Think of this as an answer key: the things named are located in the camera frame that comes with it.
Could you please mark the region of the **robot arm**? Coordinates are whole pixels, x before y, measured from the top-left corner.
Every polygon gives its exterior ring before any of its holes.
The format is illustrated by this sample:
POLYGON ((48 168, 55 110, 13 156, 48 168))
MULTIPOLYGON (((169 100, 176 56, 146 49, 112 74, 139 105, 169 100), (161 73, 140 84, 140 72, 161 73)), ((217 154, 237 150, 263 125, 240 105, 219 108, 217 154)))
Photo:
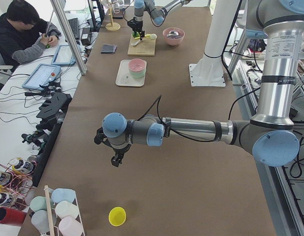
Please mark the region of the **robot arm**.
POLYGON ((114 166, 122 163, 132 144, 158 147, 163 138, 173 135, 203 143, 236 145, 272 167, 286 165, 297 156, 300 143, 289 113, 303 41, 304 0, 217 1, 203 57, 190 65, 190 79, 205 87, 223 83, 223 53, 242 5, 245 32, 255 39, 267 39, 256 114, 248 121, 220 122, 161 118, 148 113, 126 119, 122 114, 110 113, 103 119, 94 142, 114 150, 114 166))
MULTIPOLYGON (((134 2, 134 16, 127 21, 133 35, 143 42, 146 37, 143 30, 143 15, 147 12, 154 26, 160 27, 170 11, 189 4, 188 0, 173 0, 166 6, 157 9, 153 0, 136 0, 134 2)), ((152 116, 144 113, 138 119, 126 119, 120 113, 110 113, 102 121, 105 145, 111 147, 115 155, 111 158, 113 166, 122 164, 124 154, 130 150, 133 143, 150 147, 162 145, 164 137, 170 134, 170 122, 165 122, 159 115, 152 116)))

